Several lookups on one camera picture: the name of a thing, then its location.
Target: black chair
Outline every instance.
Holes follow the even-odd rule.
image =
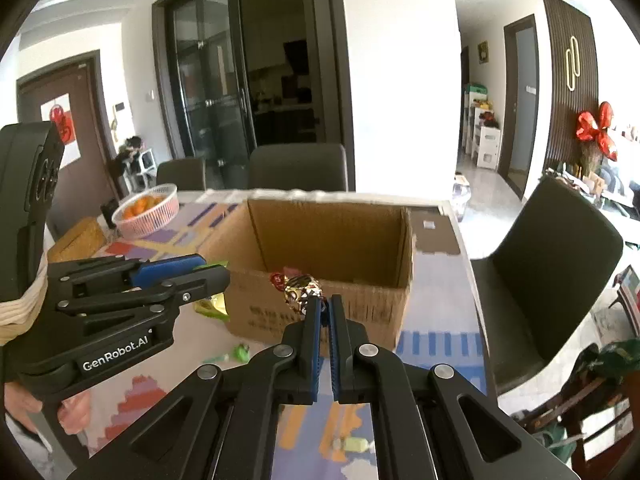
[[[347,191],[341,144],[297,142],[259,146],[249,158],[249,188]]]
[[[160,184],[175,184],[178,191],[206,190],[204,159],[188,157],[163,162],[156,173],[156,186]]]
[[[555,357],[607,285],[622,249],[604,215],[546,178],[495,252],[471,262],[498,394]]]

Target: white poster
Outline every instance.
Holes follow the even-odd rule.
[[[40,113],[43,121],[52,121],[56,125],[60,139],[65,145],[65,153],[62,156],[60,168],[64,168],[67,164],[78,160],[80,158],[80,149],[78,148],[76,129],[71,115],[69,94],[61,95],[44,103],[40,106]]]

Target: slatted wood panel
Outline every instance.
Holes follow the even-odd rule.
[[[580,161],[580,144],[575,137],[578,114],[598,111],[598,59],[591,19],[562,0],[544,0],[551,38],[552,99],[551,123],[546,145],[545,169],[558,162]],[[566,84],[565,52],[571,37],[578,40],[580,77],[575,91]]]

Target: chair seat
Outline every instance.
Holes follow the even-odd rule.
[[[546,363],[538,354],[527,319],[490,258],[472,260],[487,331],[497,393],[535,376]]]

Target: white basket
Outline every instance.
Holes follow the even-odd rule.
[[[138,216],[124,219],[125,209],[133,205],[137,199],[146,195],[153,197],[164,196],[165,199]],[[180,209],[180,204],[178,203],[177,186],[175,184],[162,184],[161,186],[155,186],[142,193],[138,193],[123,202],[120,207],[116,209],[112,219],[122,237],[131,240],[134,238],[142,238],[164,227],[175,218],[178,214],[178,209]]]

